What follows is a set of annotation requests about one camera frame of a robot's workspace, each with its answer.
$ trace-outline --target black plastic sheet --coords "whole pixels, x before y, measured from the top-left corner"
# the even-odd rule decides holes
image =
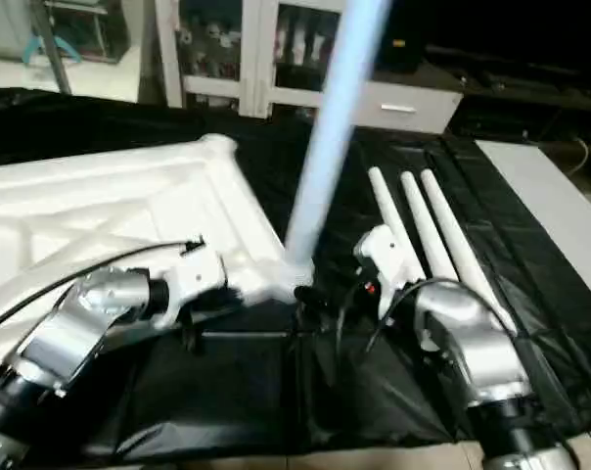
[[[0,165],[211,132],[238,142],[240,167],[283,237],[310,125],[0,90]],[[381,167],[414,243],[399,172],[434,170],[518,322],[519,347],[547,416],[566,434],[591,430],[591,293],[472,142],[358,130],[317,248],[316,285],[339,303],[354,280],[352,247],[381,223],[366,174],[371,165]],[[37,447],[29,464],[409,447],[471,435],[410,335],[389,332],[361,360],[373,323],[357,312],[337,364],[334,318],[297,321],[294,313],[288,305],[258,305],[209,324],[192,351],[172,334],[100,358],[63,416],[44,430],[49,444]]]

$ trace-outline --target white table surface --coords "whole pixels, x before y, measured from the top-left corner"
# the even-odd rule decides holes
[[[591,290],[591,203],[537,147],[477,144]]]

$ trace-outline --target glass cabinet door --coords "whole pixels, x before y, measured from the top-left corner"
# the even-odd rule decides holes
[[[274,104],[316,108],[335,44],[344,0],[273,0],[261,12],[256,115]]]
[[[251,114],[257,43],[255,25],[260,1],[164,0],[157,3],[165,89],[170,106]]]

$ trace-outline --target black cable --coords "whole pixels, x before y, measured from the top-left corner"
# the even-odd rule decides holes
[[[341,339],[343,336],[343,325],[345,324],[345,317],[347,316],[347,311],[352,307],[354,304],[354,296],[358,291],[358,288],[363,285],[363,279],[359,277],[359,279],[349,288],[347,294],[345,294],[343,303],[341,304],[341,308],[339,310],[339,316],[337,317],[337,329],[335,331],[335,360],[337,362],[337,368],[339,368],[340,357],[341,357]]]
[[[119,261],[119,260],[125,259],[125,258],[130,258],[135,255],[139,255],[141,253],[151,252],[154,250],[164,250],[166,248],[174,248],[174,247],[187,248],[190,245],[193,245],[193,242],[167,242],[167,243],[159,243],[159,244],[155,244],[155,245],[149,245],[147,247],[137,248],[137,249],[131,250],[129,252],[120,253],[120,254],[115,255],[113,257],[110,257],[110,258],[104,259],[102,261],[99,261],[95,264],[92,264],[91,266],[79,269],[72,274],[68,274],[67,276],[62,277],[58,281],[55,281],[52,284],[49,284],[46,287],[39,289],[34,294],[29,295],[28,297],[26,297],[22,301],[18,302],[17,304],[13,305],[11,308],[9,308],[8,310],[6,310],[2,314],[0,314],[0,325],[2,323],[4,323],[5,321],[7,321],[12,316],[14,316],[16,313],[18,313],[24,307],[30,305],[31,303],[33,303],[34,301],[39,299],[40,297],[43,297],[46,294],[54,291],[58,287],[61,287],[64,284],[67,284],[69,281],[72,281],[80,276],[84,276],[86,274],[89,274],[90,272],[95,271],[96,269],[100,269],[101,267],[107,266],[113,262],[116,262],[116,261]]]
[[[465,293],[469,294],[470,296],[472,296],[475,300],[477,300],[484,308],[486,308],[488,311],[492,312],[493,315],[495,316],[496,320],[498,321],[498,323],[500,324],[500,326],[502,327],[502,330],[505,332],[505,334],[509,337],[509,339],[511,340],[511,342],[513,344],[515,344],[515,338],[513,337],[513,335],[511,334],[511,332],[509,331],[509,328],[507,327],[504,319],[498,314],[498,312],[495,310],[495,308],[493,308],[493,306],[491,306],[489,304],[488,301],[486,301],[478,292],[476,292],[474,289],[466,286],[465,284],[462,284],[459,281],[455,281],[453,279],[448,279],[445,277],[433,277],[430,279],[425,279],[423,281],[419,281],[415,284],[413,284],[412,286],[406,288],[405,290],[403,290],[399,296],[397,296],[393,302],[391,303],[391,305],[389,306],[388,310],[386,311],[385,315],[379,320],[376,329],[374,330],[374,332],[372,333],[372,335],[370,335],[370,338],[367,342],[367,345],[365,346],[365,350],[363,351],[363,356],[367,355],[372,348],[374,347],[374,345],[376,344],[376,340],[378,340],[379,336],[381,336],[381,333],[383,332],[383,329],[386,326],[386,322],[389,320],[389,318],[391,317],[391,315],[393,314],[393,312],[400,306],[400,304],[402,302],[404,302],[406,300],[406,298],[413,292],[422,289],[423,287],[429,286],[431,284],[451,284],[454,285],[460,289],[462,289]]]

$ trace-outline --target white cylinder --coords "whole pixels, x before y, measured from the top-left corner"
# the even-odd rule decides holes
[[[458,280],[452,261],[443,246],[439,232],[434,225],[429,208],[424,201],[422,192],[415,181],[415,176],[410,171],[405,171],[400,176],[402,187],[406,193],[406,199],[411,208],[417,231],[422,240],[422,246],[426,258],[431,267],[431,273],[435,277],[447,277]]]
[[[454,212],[450,209],[439,187],[439,183],[437,183],[431,170],[426,169],[422,171],[422,182],[424,183],[426,194],[431,201],[434,215],[439,222],[443,238],[445,238],[445,242],[450,250],[450,255],[454,259],[459,277],[494,307],[509,330],[517,331],[510,313],[498,303],[493,289],[491,289],[491,285],[487,281],[476,255],[470,246],[470,242],[465,237],[463,229],[454,216]]]
[[[352,116],[378,52],[390,0],[349,0],[326,77],[287,230],[287,259],[310,261],[333,200],[352,133]]]
[[[415,282],[419,279],[426,279],[422,264],[417,258],[408,233],[406,233],[406,228],[404,228],[404,223],[402,223],[400,214],[397,212],[397,208],[395,207],[391,193],[389,193],[389,188],[386,186],[381,170],[377,166],[372,166],[367,174],[372,182],[374,196],[376,197],[376,202],[381,210],[383,222],[391,229],[393,236],[400,244],[402,254],[406,256],[406,262],[409,268],[408,272],[411,276],[409,281]]]

